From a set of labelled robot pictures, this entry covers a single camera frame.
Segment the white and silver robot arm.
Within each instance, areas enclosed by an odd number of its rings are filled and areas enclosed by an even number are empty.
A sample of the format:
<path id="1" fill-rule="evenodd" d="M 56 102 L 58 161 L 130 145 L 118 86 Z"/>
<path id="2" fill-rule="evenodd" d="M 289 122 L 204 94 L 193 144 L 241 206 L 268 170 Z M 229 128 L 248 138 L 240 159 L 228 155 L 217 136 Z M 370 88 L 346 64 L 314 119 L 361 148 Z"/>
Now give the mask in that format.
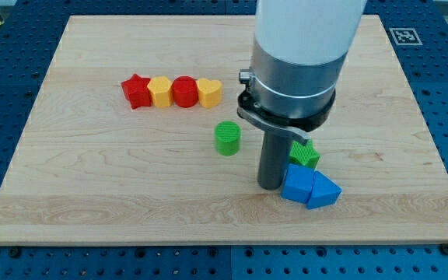
<path id="1" fill-rule="evenodd" d="M 366 0 L 259 0 L 251 94 L 274 115 L 305 118 L 326 107 Z"/>

